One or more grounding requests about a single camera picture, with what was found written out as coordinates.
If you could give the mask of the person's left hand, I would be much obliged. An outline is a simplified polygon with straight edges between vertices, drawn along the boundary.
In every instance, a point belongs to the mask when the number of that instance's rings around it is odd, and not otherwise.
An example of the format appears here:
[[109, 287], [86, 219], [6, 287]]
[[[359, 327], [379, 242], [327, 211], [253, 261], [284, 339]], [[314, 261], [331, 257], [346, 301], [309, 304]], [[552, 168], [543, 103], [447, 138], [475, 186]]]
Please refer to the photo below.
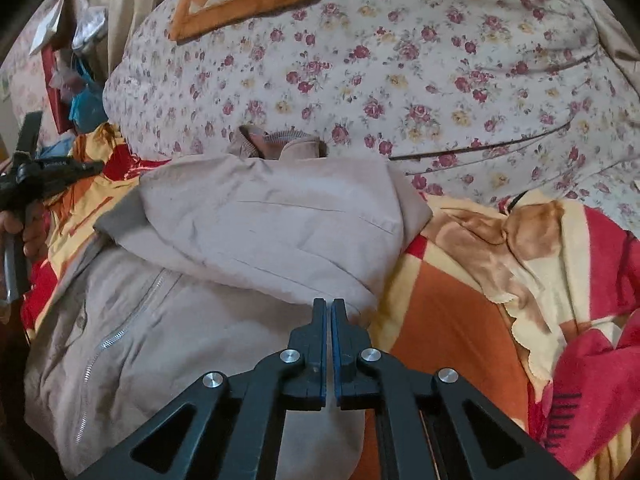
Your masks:
[[31, 262], [47, 255], [47, 209], [40, 202], [31, 203], [24, 220], [17, 218], [12, 211], [2, 210], [1, 219], [1, 251], [6, 249], [6, 236], [17, 235], [23, 241], [23, 254]]

